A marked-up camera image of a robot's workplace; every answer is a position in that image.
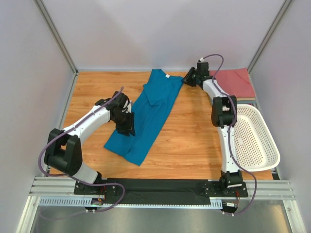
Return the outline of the blue t shirt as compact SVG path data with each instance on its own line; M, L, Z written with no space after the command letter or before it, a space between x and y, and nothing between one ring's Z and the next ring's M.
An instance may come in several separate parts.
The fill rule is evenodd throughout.
M179 91L183 78L153 69L143 91L133 105L135 136L114 131L104 145L110 152L140 166L162 130Z

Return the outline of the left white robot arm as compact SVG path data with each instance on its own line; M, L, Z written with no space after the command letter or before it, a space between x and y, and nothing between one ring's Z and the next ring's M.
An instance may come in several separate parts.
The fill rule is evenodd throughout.
M134 136L134 112L127 95L116 91L111 98L100 99L91 110L71 126L53 129L41 153L44 164L76 180L76 194L103 195L106 188L101 173L83 162L82 144L99 127L113 121L117 133Z

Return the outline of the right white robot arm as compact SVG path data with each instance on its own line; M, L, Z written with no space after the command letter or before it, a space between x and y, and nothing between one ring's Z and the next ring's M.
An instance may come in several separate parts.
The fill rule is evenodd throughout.
M243 178L237 165L234 145L234 129L237 122L237 101L219 87L214 76L210 75L209 64L204 59L197 62L197 67L191 67L183 79L183 83L192 87L199 86L212 98L211 121L217 128L221 143L222 167L221 176L214 186L207 186L207 193L235 194L242 187Z

